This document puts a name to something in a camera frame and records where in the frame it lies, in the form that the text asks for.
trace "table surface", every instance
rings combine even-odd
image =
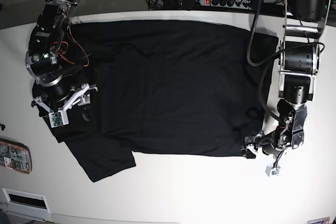
[[[100,14],[72,22],[133,19],[181,19],[228,24],[249,29],[248,14],[155,11]],[[261,16],[257,31],[283,36],[283,19]],[[308,102],[305,144],[280,161],[279,177],[269,178],[271,157],[204,157],[133,153],[136,167],[92,183],[64,143],[58,144],[38,110],[30,107],[33,78],[24,58],[31,30],[28,24],[0,30],[0,122],[3,138],[30,148],[30,175],[0,167],[0,186],[46,196],[52,214],[86,218],[178,222],[180,224],[287,223],[336,215],[336,140],[334,94],[336,28],[327,27],[321,41],[326,49],[313,102]],[[269,105],[278,98],[274,67]],[[274,128],[272,122],[264,128]],[[0,194],[5,208],[5,197]]]

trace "label sticker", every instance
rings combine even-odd
[[[5,166],[9,169],[13,169],[12,160],[8,157],[4,157],[4,160],[5,160]]]

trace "black t-shirt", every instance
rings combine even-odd
[[[72,78],[99,91],[91,93],[89,122],[83,108],[74,107],[68,125],[50,130],[93,182],[135,166],[132,151],[242,156],[244,136],[261,130],[262,67],[246,62],[249,31],[175,20],[87,23],[71,30],[90,55],[90,65]],[[277,37],[256,34],[252,60],[274,53],[277,43]],[[39,91],[35,85],[33,93]]]

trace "white vent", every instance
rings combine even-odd
[[[2,191],[8,203],[8,213],[45,220],[47,214],[50,212],[44,195],[31,194],[7,188],[2,188]]]

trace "shirt sleeve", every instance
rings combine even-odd
[[[65,143],[93,182],[135,167],[132,151],[104,136],[93,134]]]

